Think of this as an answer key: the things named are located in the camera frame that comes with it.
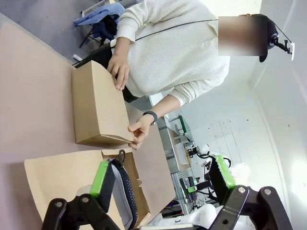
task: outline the hand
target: hand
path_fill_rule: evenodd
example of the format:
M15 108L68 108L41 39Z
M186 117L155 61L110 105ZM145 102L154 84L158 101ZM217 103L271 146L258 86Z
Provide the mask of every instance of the hand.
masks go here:
M129 144L129 147L137 150L148 137L149 127L154 122L154 117L150 114L146 114L140 117L137 122L128 127L129 132L134 134L133 142Z
M107 71L109 71L113 77L116 77L117 75L115 87L118 90L123 90L125 88L129 74L127 57L125 55L118 55L114 53L114 55L109 61Z

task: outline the sweater sleeve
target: sweater sleeve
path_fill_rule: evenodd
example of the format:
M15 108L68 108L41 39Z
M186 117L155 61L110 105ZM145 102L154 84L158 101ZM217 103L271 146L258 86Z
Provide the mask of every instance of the sweater sleeve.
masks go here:
M183 106L222 83L223 80L214 83L206 80L191 81L175 86L169 94L176 97L180 101L180 106Z
M143 25L157 23L183 15L192 0L144 0L122 14L118 23L117 37L135 42L135 33Z

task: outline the black strap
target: black strap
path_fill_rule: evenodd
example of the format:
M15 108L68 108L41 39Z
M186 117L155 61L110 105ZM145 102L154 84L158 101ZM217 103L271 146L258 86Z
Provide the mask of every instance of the black strap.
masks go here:
M158 115L157 115L155 112L153 112L153 111L147 111L147 112L145 112L143 115L146 115L146 114L150 114L150 115L153 116L153 118L154 118L153 123L155 123L155 122L158 121Z
M189 23L184 23L184 24L180 24L180 25L175 25L175 26L172 26L172 27L170 27L170 28L166 28L166 29L164 29L164 30L160 30L160 31L154 32L154 33L152 33L152 34L148 34L148 35L146 35L146 36L144 36L144 37L140 37L140 38L136 39L135 41L138 41L138 40L140 40L140 39L142 39L142 38L149 37L149 36L151 36L151 35L155 35L155 34L157 34L157 33L160 33L160 32L166 31L166 30L170 30L170 29L173 29L173 28L182 26L182 25L188 25L188 24L193 24L193 23L201 23L201 22L209 22L209 21L217 21L217 20L218 20L218 19L201 20L201 21L195 21L195 22L189 22ZM73 66L76 65L76 64L79 64L80 62L82 62L82 60L81 60L81 61L78 61L78 62L76 62L76 63L74 63Z

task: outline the fingers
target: fingers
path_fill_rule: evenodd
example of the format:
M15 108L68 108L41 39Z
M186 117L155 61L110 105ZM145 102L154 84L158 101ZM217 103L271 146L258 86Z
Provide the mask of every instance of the fingers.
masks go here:
M129 131L129 132L134 132L134 131L137 130L138 128L141 128L141 126L142 126L141 122L137 122L137 123L135 123L135 124L133 124L133 125L130 125L130 126L128 127L128 131Z
M133 142L136 144L141 143L145 140L147 136L148 136L147 133L141 133L137 137L133 138Z
M125 88L125 85L126 85L127 80L128 80L128 76L129 76L129 69L126 68L125 73L124 73L124 79L123 79L123 82L121 84L120 90L123 90Z
M130 144L128 144L128 145L129 145L130 148L133 148L134 150L138 150L138 149L141 147L142 143L143 143L143 142L138 143L138 144L130 143Z
M107 66L107 71L110 73L112 71L114 67L114 62L112 61L112 59L109 61L109 64Z
M122 83L123 83L123 80L124 80L124 77L125 77L125 69L123 67L120 67L119 68L119 71L118 71L118 76L117 76L117 81L116 81L116 89L120 89L120 90L123 90L121 88L122 86Z
M118 65L115 65L111 71L111 74L113 77L116 77L117 73L118 73L118 69L119 69L119 66Z

